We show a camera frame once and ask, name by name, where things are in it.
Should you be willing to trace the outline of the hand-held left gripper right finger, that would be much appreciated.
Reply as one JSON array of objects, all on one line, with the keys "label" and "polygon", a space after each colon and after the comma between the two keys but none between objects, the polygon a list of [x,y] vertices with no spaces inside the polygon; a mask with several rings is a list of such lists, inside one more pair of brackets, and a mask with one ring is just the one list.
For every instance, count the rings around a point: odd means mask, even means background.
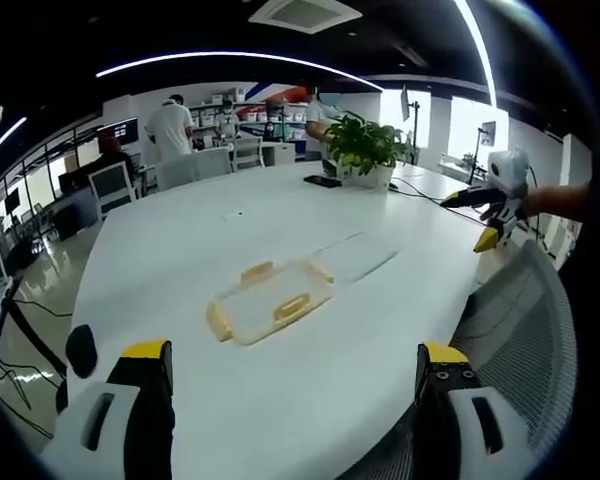
[{"label": "hand-held left gripper right finger", "polygon": [[536,466],[528,425],[459,350],[418,346],[412,422],[414,479],[526,479]]}]

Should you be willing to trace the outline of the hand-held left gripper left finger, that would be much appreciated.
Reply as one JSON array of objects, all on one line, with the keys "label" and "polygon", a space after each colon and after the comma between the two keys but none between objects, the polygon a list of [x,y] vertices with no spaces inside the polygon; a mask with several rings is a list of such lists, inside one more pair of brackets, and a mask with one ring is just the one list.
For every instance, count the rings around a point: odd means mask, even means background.
[{"label": "hand-held left gripper left finger", "polygon": [[170,479],[172,343],[137,343],[60,414],[40,455],[54,479]]}]

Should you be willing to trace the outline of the person's right hand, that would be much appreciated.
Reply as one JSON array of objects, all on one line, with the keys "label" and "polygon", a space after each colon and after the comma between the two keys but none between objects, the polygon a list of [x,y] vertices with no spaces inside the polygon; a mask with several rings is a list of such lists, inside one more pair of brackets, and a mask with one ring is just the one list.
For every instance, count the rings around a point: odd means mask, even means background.
[{"label": "person's right hand", "polygon": [[491,203],[488,209],[480,215],[480,220],[493,223],[496,220],[502,223],[526,220],[530,215],[526,198],[508,198],[503,202]]}]

